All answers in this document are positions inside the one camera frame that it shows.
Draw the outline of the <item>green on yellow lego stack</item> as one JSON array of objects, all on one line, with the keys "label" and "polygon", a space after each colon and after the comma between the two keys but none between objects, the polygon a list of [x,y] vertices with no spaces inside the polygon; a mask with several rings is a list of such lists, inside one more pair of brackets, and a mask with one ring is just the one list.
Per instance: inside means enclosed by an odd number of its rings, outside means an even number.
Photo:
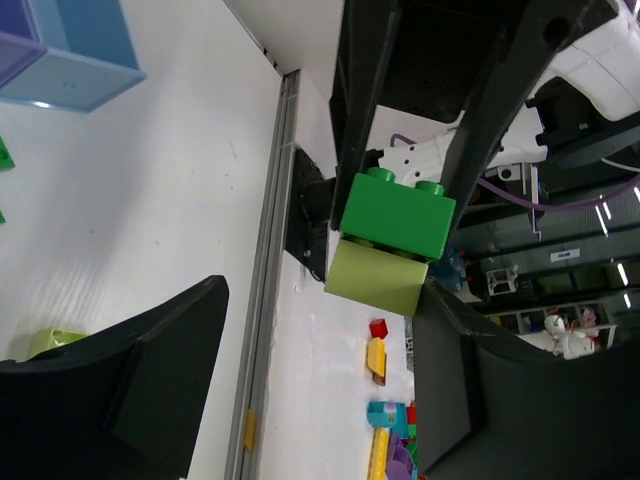
[{"label": "green on yellow lego stack", "polygon": [[429,265],[444,252],[455,208],[438,183],[403,185],[380,167],[357,174],[325,291],[412,317]]}]

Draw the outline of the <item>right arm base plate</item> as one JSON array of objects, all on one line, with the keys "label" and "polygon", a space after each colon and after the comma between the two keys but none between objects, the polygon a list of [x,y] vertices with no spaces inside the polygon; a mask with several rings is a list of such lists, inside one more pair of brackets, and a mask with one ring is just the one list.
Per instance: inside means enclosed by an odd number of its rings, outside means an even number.
[{"label": "right arm base plate", "polygon": [[326,179],[301,148],[295,150],[285,250],[321,283],[327,279],[329,220],[335,179]]}]

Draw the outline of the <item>lime lego brick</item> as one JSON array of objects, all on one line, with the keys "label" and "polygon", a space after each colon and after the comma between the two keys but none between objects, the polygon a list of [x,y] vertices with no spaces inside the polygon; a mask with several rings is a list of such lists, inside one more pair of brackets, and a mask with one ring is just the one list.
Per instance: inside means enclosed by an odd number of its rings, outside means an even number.
[{"label": "lime lego brick", "polygon": [[30,343],[28,358],[35,357],[45,351],[62,347],[86,338],[88,333],[62,328],[49,327],[37,331]]}]

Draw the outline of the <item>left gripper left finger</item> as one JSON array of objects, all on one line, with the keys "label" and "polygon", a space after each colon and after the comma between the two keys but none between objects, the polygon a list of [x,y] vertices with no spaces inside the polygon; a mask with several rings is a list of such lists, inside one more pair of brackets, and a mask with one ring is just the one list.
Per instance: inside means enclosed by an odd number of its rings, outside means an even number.
[{"label": "left gripper left finger", "polygon": [[186,478],[228,301],[213,275],[81,340],[3,361],[2,477]]}]

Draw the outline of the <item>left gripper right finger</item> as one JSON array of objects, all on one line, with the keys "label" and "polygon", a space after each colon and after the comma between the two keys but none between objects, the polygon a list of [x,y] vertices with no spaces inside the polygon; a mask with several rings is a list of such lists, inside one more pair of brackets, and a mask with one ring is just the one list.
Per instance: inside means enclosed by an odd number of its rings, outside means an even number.
[{"label": "left gripper right finger", "polygon": [[420,473],[430,479],[635,479],[639,342],[566,360],[429,280],[414,316]]}]

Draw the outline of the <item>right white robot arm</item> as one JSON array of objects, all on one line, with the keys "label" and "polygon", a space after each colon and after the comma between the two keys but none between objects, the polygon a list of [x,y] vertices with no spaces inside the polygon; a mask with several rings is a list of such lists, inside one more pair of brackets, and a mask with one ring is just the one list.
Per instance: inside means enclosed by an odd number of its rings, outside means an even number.
[{"label": "right white robot arm", "polygon": [[376,109],[457,129],[442,180],[460,219],[523,107],[563,166],[630,144],[639,112],[639,24],[626,1],[348,1],[330,114],[340,229],[366,166]]}]

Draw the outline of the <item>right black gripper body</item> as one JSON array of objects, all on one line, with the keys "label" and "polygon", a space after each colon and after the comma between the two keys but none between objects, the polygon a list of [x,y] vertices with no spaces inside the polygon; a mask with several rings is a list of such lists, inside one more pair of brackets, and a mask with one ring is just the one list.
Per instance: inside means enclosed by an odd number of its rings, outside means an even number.
[{"label": "right black gripper body", "polygon": [[526,1],[371,1],[387,38],[370,101],[452,123],[503,65]]}]

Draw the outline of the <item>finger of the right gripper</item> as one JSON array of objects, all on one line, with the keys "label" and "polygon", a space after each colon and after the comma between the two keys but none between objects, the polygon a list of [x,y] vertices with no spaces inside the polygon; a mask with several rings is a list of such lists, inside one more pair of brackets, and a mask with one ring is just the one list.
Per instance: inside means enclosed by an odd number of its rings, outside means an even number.
[{"label": "finger of the right gripper", "polygon": [[521,1],[490,55],[447,150],[442,185],[456,202],[455,231],[476,183],[555,55],[615,17],[611,1]]},{"label": "finger of the right gripper", "polygon": [[331,228],[340,227],[366,145],[400,21],[398,1],[346,1],[329,101],[337,156]]}]

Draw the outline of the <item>green long lego plate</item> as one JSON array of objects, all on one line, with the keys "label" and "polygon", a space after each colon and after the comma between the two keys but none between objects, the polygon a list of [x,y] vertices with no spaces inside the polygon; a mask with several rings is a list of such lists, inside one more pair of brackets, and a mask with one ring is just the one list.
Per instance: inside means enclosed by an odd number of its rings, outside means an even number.
[{"label": "green long lego plate", "polygon": [[3,138],[0,137],[0,171],[5,172],[13,169],[14,167],[15,163],[13,157]]}]

